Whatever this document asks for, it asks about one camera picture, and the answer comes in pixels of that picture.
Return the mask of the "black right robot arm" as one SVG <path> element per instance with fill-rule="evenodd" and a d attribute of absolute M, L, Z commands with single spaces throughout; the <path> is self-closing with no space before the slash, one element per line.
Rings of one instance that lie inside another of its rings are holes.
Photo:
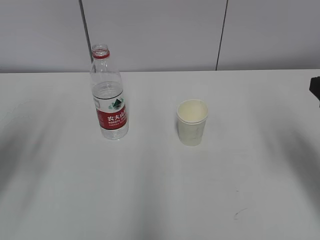
<path fill-rule="evenodd" d="M 309 91 L 320 102 L 320 76 L 312 77 L 310 80 Z"/>

